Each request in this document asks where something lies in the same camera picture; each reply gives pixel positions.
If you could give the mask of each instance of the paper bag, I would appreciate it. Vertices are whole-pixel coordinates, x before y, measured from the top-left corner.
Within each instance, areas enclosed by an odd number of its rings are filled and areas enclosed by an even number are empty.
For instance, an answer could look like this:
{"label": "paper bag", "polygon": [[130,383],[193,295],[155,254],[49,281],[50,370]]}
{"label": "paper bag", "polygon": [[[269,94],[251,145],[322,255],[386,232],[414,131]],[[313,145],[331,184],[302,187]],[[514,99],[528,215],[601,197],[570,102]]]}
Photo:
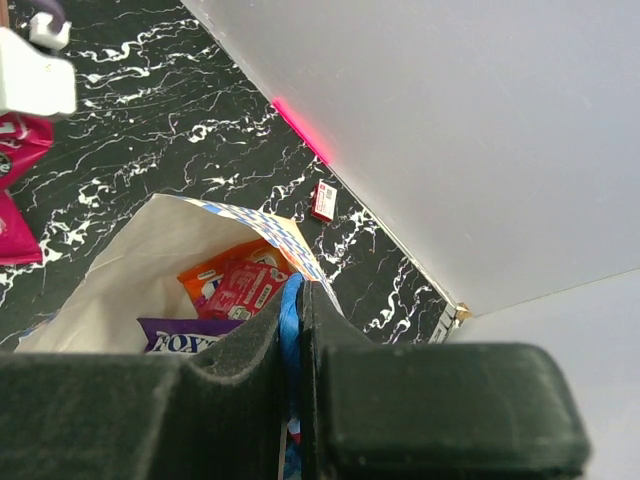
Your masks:
{"label": "paper bag", "polygon": [[48,324],[16,352],[140,353],[138,317],[195,318],[176,276],[260,236],[308,280],[331,286],[292,220],[242,207],[154,195],[100,253]]}

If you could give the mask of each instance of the snack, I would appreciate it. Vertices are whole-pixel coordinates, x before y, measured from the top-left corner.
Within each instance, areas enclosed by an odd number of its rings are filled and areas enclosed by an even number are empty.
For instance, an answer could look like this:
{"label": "snack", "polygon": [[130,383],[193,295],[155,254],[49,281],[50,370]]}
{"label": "snack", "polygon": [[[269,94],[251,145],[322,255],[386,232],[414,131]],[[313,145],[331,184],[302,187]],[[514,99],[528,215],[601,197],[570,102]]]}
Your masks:
{"label": "snack", "polygon": [[237,320],[139,318],[138,322],[148,340],[145,353],[189,355],[202,352],[242,325]]}
{"label": "snack", "polygon": [[53,127],[42,118],[7,113],[0,117],[0,190],[13,185],[53,143]]}
{"label": "snack", "polygon": [[0,265],[42,262],[42,252],[5,189],[44,156],[53,143],[51,123],[7,113],[0,116]]}
{"label": "snack", "polygon": [[0,190],[0,265],[42,262],[42,251],[9,194]]}
{"label": "snack", "polygon": [[289,272],[265,263],[237,262],[206,302],[203,316],[248,320],[266,305]]}
{"label": "snack", "polygon": [[196,308],[199,318],[208,318],[202,311],[205,303],[213,296],[216,288],[220,285],[225,271],[232,268],[234,262],[239,260],[272,265],[282,271],[293,273],[280,250],[263,238],[237,245],[216,255],[211,260],[207,260],[178,275],[178,280],[184,285],[189,294],[191,303]]}

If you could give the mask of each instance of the magenta bag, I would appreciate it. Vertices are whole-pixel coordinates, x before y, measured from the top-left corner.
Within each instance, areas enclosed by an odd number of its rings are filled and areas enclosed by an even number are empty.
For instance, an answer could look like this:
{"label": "magenta bag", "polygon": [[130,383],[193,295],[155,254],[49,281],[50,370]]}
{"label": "magenta bag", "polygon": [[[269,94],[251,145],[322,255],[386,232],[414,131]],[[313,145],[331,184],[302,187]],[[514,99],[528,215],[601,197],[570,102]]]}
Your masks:
{"label": "magenta bag", "polygon": [[42,251],[9,193],[0,191],[0,265],[42,262]]}
{"label": "magenta bag", "polygon": [[0,265],[42,262],[42,252],[5,191],[53,144],[53,127],[42,118],[7,113],[0,117]]}

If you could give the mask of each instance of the purple candy wrapper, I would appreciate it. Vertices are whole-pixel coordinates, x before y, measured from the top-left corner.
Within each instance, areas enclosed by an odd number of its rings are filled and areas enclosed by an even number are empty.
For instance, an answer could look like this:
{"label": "purple candy wrapper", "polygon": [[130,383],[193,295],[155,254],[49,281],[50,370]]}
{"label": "purple candy wrapper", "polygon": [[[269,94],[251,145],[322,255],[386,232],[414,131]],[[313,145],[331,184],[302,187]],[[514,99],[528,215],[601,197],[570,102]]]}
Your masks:
{"label": "purple candy wrapper", "polygon": [[240,320],[172,320],[139,318],[147,336],[145,353],[186,353],[193,355],[242,325]]}

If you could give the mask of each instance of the small red box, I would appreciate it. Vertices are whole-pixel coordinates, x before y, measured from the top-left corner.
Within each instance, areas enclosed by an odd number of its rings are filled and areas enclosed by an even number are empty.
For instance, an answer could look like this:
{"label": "small red box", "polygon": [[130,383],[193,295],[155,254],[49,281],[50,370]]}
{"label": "small red box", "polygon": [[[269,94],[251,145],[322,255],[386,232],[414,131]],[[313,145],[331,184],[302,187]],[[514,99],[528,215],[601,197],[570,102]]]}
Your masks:
{"label": "small red box", "polygon": [[313,195],[311,215],[325,222],[333,220],[338,189],[320,180]]}

